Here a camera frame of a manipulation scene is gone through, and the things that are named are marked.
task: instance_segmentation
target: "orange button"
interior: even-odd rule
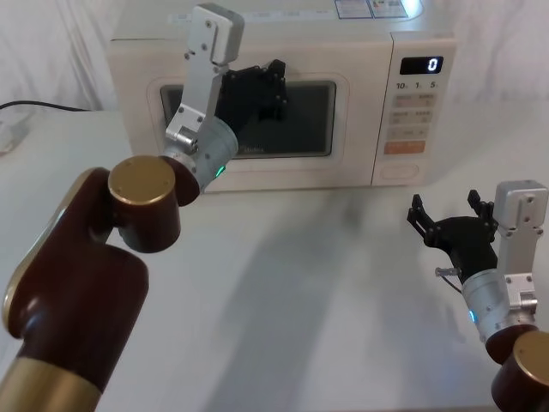
[[[385,143],[386,155],[416,155],[425,152],[425,142],[388,142]]]

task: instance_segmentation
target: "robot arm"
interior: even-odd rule
[[[503,182],[495,203],[481,202],[476,191],[469,193],[477,217],[434,222],[419,195],[408,211],[407,219],[425,245],[449,255],[454,268],[437,270],[437,275],[459,278],[480,340],[503,365],[492,384],[492,396],[503,412],[549,407],[549,334],[535,324],[532,274],[548,197],[549,190],[537,182]],[[496,230],[501,236],[498,257],[491,246]]]
[[[165,153],[85,172],[16,269],[3,323],[23,342],[0,384],[0,412],[95,410],[148,291],[145,263],[106,241],[117,228],[135,251],[170,247],[180,233],[178,206],[194,201],[237,153],[234,131],[214,112],[223,76],[238,77],[228,64],[243,29],[242,17],[222,7],[194,8],[190,69]],[[279,86],[262,93],[285,93],[283,73]],[[230,94],[224,100],[238,106]],[[264,102],[245,115],[262,110]]]

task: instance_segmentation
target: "white curtain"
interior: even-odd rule
[[[0,104],[116,108],[105,48],[125,1],[0,0]],[[547,0],[435,2],[451,11],[460,43],[451,100],[549,98]]]

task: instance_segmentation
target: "microwave window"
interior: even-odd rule
[[[321,157],[332,151],[336,86],[333,82],[288,82],[287,115],[279,121],[258,116],[237,134],[237,159]],[[179,108],[182,86],[164,86],[160,97],[166,127]]]

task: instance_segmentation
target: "green indicator light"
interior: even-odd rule
[[[226,169],[226,166],[222,166],[220,167],[220,170],[217,171],[217,173],[215,174],[215,178],[219,178],[220,174],[222,174]]]

